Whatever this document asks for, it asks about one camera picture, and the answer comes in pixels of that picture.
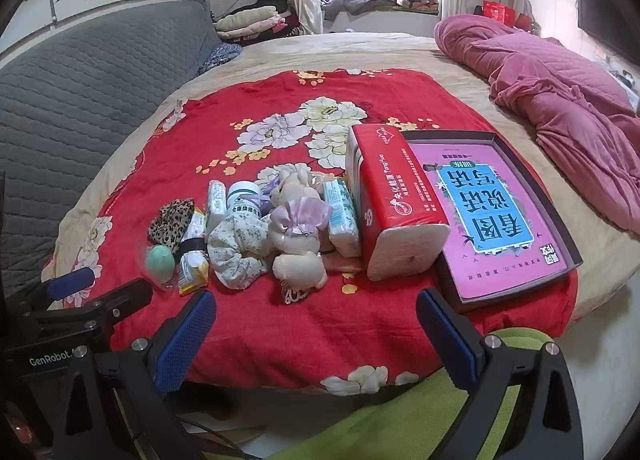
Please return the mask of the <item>green beauty sponge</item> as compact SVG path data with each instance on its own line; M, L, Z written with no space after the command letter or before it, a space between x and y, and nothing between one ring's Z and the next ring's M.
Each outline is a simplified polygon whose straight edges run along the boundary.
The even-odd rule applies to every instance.
M146 251L144 268L148 276L158 284L166 284L174 276L174 254L168 246L156 244Z

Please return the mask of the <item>yellow white snack pouch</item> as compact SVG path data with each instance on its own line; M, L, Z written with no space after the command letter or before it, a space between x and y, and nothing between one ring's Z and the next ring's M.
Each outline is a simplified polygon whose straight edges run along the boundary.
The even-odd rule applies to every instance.
M195 208L178 247L178 289L182 296L206 287L209 280L206 215Z

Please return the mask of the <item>leopard print scrunchie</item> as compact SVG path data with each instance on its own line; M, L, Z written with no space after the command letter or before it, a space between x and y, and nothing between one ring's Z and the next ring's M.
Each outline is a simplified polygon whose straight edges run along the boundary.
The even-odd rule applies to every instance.
M149 242L166 246L172 254L176 254L190 224L194 208L192 198L177 199L162 206L148 228Z

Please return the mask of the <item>white floral scrunchie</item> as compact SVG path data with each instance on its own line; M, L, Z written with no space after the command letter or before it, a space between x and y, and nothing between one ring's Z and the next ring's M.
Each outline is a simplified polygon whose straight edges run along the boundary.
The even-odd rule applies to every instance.
M245 290L270 272L274 246L269 217L228 215L209 234L207 252L218 280L230 290Z

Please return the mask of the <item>small tissue packet green print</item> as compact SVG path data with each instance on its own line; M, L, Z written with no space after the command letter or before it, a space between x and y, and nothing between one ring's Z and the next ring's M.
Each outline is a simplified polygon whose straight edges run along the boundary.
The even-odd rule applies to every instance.
M211 180L206 198L206 234L209 235L227 216L227 189L220 180Z

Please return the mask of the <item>small tissue packet blue print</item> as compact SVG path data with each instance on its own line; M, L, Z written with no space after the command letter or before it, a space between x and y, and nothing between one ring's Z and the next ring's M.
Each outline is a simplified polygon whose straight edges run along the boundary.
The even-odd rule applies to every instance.
M345 181L336 178L325 182L323 199L331 208L329 240L343 258L359 258L361 246L356 210Z

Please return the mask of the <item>plush bunny pink bow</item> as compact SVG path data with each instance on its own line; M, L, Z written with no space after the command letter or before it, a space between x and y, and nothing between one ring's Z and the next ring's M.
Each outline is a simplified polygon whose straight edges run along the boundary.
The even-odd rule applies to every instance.
M330 215L329 205L313 198L286 202L270 213L269 238L278 252L271 270L286 305L322 289L328 280L320 255L320 232L328 227Z

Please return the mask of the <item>red tissue pack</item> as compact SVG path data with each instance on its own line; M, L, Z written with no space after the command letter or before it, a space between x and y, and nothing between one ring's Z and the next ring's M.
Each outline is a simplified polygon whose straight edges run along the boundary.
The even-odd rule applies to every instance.
M429 269L442 253L450 226L404 134L386 124L350 126L346 175L368 279Z

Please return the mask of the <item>white pill bottle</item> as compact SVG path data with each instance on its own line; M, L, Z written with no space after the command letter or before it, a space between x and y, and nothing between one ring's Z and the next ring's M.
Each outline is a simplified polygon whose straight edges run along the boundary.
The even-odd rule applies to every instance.
M233 183L227 196L227 214L248 214L261 218L262 197L258 185L248 180Z

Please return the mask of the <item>grey quilted headboard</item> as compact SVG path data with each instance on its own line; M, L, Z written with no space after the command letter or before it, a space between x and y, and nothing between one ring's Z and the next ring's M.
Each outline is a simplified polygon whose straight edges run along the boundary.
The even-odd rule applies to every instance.
M2 67L6 294L39 281L64 215L218 41L209 0L161 2L78 24Z

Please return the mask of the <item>beige bed sheet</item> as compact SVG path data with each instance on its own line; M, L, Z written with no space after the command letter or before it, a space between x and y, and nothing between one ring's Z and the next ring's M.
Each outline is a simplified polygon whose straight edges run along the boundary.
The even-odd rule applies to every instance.
M221 88L257 81L288 70L409 69L431 76L451 95L491 123L538 173L577 244L578 269L572 317L582 318L608 302L639 268L639 241L610 224L570 186L534 143L524 122L495 106L486 81L446 56L432 38L405 33L332 33L279 38L252 45L234 61L187 82L169 95L108 158L76 206L58 225L54 251L41 276L69 272L99 208L130 171L156 127L183 99L200 99Z

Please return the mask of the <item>pink quilted duvet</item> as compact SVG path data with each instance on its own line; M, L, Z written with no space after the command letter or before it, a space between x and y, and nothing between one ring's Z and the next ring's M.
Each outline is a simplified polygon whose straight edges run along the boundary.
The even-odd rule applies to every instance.
M484 76L497 106L529 120L536 142L605 218L639 230L639 119L598 64L554 38L475 15L436 24L442 52Z

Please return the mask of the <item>blue patterned cloth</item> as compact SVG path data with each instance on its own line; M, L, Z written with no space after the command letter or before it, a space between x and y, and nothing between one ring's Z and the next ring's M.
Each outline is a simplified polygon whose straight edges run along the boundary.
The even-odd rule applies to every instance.
M242 46L239 44L233 43L219 43L217 44L210 54L207 56L205 61L198 68L198 75L212 70L213 68L217 68L226 64L227 62L235 59L239 54L242 53Z

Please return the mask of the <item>red gift bags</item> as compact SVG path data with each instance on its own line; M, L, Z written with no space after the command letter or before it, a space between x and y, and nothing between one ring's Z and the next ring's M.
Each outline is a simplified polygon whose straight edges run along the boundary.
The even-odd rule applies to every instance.
M495 19L507 27L527 32L534 30L533 5L529 0L484 1L480 8L484 17Z

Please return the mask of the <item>black wall television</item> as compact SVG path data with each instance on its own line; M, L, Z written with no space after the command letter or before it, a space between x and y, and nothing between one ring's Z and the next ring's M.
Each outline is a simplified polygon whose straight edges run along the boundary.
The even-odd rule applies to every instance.
M639 42L613 0L577 0L578 28L632 64L639 64Z

